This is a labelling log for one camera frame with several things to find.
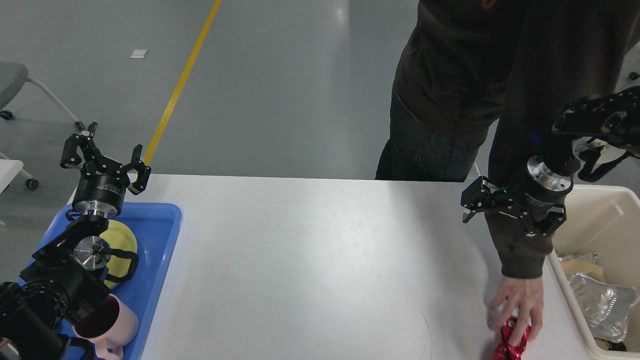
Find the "human hand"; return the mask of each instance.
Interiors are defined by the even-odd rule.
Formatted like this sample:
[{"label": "human hand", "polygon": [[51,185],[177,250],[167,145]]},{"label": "human hand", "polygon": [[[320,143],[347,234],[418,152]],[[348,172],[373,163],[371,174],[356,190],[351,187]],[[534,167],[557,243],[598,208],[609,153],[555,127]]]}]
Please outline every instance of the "human hand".
[{"label": "human hand", "polygon": [[515,279],[502,276],[498,294],[488,305],[490,309],[498,308],[504,301],[506,305],[500,312],[500,316],[493,323],[492,330],[499,332],[504,322],[509,320],[513,310],[518,308],[518,322],[509,339],[509,344],[516,346],[520,343],[529,320],[531,331],[528,339],[534,340],[542,329],[543,287],[542,277],[535,279]]}]

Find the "white table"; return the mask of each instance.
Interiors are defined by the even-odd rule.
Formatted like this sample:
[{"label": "white table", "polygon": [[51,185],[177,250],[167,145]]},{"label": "white table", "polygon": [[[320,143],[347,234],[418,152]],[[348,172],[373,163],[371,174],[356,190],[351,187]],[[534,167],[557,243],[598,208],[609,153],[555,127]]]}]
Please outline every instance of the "white table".
[{"label": "white table", "polygon": [[[486,359],[500,263],[463,184],[152,175],[183,212],[144,360]],[[548,263],[524,359],[589,359]]]},{"label": "white table", "polygon": [[9,185],[11,180],[22,169],[22,161],[0,159],[0,192]]}]

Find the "gray chair seat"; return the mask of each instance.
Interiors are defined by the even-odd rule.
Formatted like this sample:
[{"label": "gray chair seat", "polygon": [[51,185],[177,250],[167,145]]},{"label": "gray chair seat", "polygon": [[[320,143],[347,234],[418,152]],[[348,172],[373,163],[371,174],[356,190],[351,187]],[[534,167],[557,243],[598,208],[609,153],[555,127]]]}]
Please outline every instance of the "gray chair seat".
[{"label": "gray chair seat", "polygon": [[20,92],[28,77],[23,64],[0,61],[0,110]]}]

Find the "yellow plate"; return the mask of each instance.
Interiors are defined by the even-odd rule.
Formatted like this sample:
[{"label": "yellow plate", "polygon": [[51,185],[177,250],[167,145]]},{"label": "yellow plate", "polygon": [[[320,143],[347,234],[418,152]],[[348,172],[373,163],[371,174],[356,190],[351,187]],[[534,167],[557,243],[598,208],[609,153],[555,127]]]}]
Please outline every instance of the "yellow plate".
[{"label": "yellow plate", "polygon": [[[116,220],[109,220],[109,229],[100,234],[100,237],[105,239],[112,249],[121,249],[126,251],[138,252],[138,242],[135,235],[131,230],[123,223]],[[124,276],[129,269],[129,263],[131,260],[120,259],[115,256],[111,257],[107,267],[109,268],[109,274],[117,277]],[[113,289],[118,285],[115,282],[104,281],[109,289]]]}]

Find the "pink mug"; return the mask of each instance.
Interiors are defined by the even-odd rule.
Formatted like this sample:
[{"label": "pink mug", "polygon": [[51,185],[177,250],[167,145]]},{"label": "pink mug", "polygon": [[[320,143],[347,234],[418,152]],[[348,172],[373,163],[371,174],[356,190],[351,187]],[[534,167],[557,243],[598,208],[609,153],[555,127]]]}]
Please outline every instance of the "pink mug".
[{"label": "pink mug", "polygon": [[74,326],[74,333],[94,343],[95,354],[105,360],[122,360],[122,347],[137,331],[138,317],[114,294]]}]

